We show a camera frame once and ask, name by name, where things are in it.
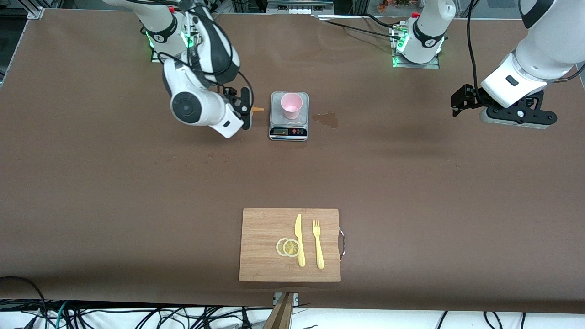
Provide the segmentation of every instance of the wooden cutting board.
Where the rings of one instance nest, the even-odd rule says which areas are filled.
[[[281,256],[276,243],[281,238],[297,239],[297,215],[302,216],[302,242],[306,265],[298,259]],[[313,220],[321,226],[321,249],[325,267],[317,268]],[[245,208],[242,218],[240,281],[243,282],[340,282],[339,210]]]

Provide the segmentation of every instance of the pink cup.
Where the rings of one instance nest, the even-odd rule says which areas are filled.
[[[298,118],[299,114],[301,114],[300,109],[302,107],[302,98],[299,94],[289,92],[284,94],[280,100],[280,105],[284,109],[284,116],[290,120],[294,120]]]

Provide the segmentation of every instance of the brown tabletop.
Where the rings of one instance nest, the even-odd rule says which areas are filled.
[[[133,13],[47,10],[0,90],[0,275],[49,299],[269,305],[295,291],[312,307],[585,312],[579,80],[546,89],[549,129],[489,125],[451,117],[472,81],[462,20],[440,70],[392,68],[383,37],[311,16],[218,23],[257,106],[305,91],[339,127],[311,121],[292,143],[268,139],[267,111],[228,140],[185,126]],[[474,21],[479,77],[525,33]],[[342,281],[239,282],[245,207],[338,208]]]

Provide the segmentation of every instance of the yellow knife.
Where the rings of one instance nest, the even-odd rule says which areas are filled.
[[[305,267],[305,251],[302,248],[302,231],[301,231],[301,214],[297,216],[297,222],[294,224],[294,235],[298,239],[298,266]]]

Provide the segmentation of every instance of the liquid spill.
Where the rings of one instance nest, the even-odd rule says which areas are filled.
[[[313,115],[313,120],[320,122],[322,125],[337,128],[339,127],[339,121],[333,112],[327,112],[325,114],[315,114]]]

